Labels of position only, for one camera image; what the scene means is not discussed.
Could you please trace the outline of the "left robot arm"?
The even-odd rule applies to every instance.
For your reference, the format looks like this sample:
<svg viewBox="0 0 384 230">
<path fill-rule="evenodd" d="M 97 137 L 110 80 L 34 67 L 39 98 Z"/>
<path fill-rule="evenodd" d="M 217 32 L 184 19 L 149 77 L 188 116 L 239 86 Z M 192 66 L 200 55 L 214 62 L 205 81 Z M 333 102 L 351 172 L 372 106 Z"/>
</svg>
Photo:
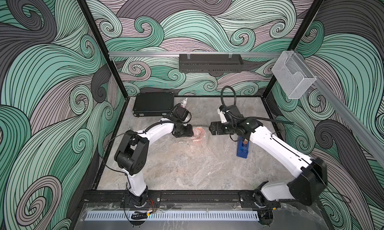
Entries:
<svg viewBox="0 0 384 230">
<path fill-rule="evenodd" d="M 115 153 L 114 160 L 126 175 L 130 199 L 136 206 L 144 206 L 148 197 L 143 168 L 147 162 L 149 147 L 166 135 L 175 138 L 193 137 L 193 127 L 189 124 L 192 114 L 186 109 L 187 101 L 175 105 L 170 113 L 146 129 L 135 132 L 128 130 Z"/>
</svg>

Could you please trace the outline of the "blue tape dispenser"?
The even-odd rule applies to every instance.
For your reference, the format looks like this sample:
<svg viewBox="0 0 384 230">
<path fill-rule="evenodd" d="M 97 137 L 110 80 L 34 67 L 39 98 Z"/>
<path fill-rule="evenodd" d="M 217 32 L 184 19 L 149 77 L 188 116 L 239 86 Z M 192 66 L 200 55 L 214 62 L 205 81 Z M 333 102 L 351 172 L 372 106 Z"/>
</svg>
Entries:
<svg viewBox="0 0 384 230">
<path fill-rule="evenodd" d="M 249 153 L 249 141 L 238 137 L 237 141 L 237 157 L 246 159 Z"/>
</svg>

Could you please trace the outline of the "orange ceramic mug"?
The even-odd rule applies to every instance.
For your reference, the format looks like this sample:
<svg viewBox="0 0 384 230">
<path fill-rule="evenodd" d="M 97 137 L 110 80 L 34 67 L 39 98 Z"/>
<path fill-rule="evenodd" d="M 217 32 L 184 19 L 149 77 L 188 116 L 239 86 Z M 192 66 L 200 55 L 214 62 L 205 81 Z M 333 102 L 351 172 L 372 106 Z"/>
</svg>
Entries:
<svg viewBox="0 0 384 230">
<path fill-rule="evenodd" d="M 202 127 L 194 128 L 193 132 L 194 132 L 193 139 L 195 142 L 202 141 L 203 139 L 205 139 L 207 135 L 206 130 Z"/>
</svg>

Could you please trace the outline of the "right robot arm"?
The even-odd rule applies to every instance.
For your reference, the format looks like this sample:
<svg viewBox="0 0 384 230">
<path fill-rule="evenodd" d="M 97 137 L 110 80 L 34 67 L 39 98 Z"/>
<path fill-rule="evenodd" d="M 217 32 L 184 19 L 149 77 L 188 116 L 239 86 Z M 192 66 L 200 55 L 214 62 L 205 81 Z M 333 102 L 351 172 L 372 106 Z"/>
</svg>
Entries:
<svg viewBox="0 0 384 230">
<path fill-rule="evenodd" d="M 269 153 L 293 176 L 290 182 L 261 184 L 257 201 L 295 200 L 302 205 L 312 205 L 328 184 L 327 165 L 320 158 L 311 158 L 294 149 L 263 125 L 257 118 L 243 117 L 237 106 L 220 106 L 219 122 L 212 122 L 209 130 L 213 136 L 237 135 Z"/>
</svg>

